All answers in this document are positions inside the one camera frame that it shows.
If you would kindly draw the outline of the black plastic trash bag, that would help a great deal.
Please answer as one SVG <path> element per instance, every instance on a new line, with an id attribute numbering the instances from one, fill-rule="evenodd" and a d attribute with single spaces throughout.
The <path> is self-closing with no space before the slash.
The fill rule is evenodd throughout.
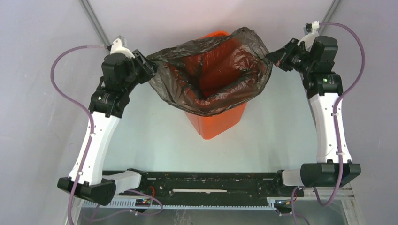
<path id="1" fill-rule="evenodd" d="M 267 54 L 257 33 L 242 27 L 148 55 L 158 67 L 149 83 L 167 104 L 210 117 L 263 92 L 273 67 Z"/>

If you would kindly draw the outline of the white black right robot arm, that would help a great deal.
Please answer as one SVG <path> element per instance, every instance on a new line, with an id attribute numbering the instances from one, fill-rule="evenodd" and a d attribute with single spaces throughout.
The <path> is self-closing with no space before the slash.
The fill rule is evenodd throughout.
<path id="1" fill-rule="evenodd" d="M 310 50 L 306 49 L 307 46 L 293 38 L 281 49 L 266 55 L 283 71 L 300 72 L 318 142 L 316 163 L 278 171 L 280 177 L 274 181 L 273 190 L 279 196 L 287 195 L 292 186 L 343 187 L 361 174 L 360 164 L 353 163 L 348 151 L 342 124 L 342 104 L 337 102 L 343 94 L 342 79 L 333 71 L 337 40 L 318 36 Z"/>

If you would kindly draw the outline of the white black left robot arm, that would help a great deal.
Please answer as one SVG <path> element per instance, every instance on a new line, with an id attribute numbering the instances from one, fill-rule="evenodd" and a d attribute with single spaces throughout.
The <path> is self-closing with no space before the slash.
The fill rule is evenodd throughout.
<path id="1" fill-rule="evenodd" d="M 138 84 L 148 82 L 157 70 L 139 50 L 131 56 L 112 51 L 101 65 L 103 76 L 91 96 L 89 124 L 78 159 L 67 177 L 59 178 L 57 187 L 75 197 L 108 205 L 116 194 L 131 189 L 137 195 L 148 191 L 141 173 L 128 169 L 103 175 L 103 165 L 111 137 L 122 118 L 129 95 Z"/>

